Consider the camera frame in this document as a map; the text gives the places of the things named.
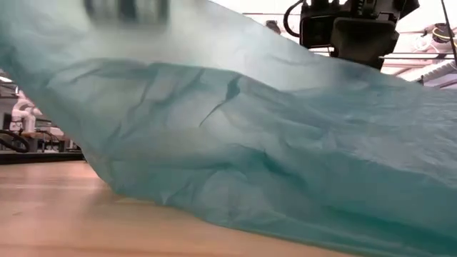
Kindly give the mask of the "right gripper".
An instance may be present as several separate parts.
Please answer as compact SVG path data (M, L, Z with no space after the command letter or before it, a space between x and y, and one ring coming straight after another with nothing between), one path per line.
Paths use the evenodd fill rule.
M393 52L399 33L394 22L371 19L385 14L398 21L419 6L418 0L304 0L301 18L351 17L334 21L331 57L381 70L383 56Z

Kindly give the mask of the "teal bag stack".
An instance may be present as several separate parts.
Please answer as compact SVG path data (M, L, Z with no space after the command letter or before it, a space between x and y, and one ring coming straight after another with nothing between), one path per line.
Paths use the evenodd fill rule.
M168 100L201 96L203 70L134 68L133 104L113 126L68 105L53 119L113 190L220 226L370 256L457 257L457 90L404 81L415 124L392 134L233 136L155 125Z

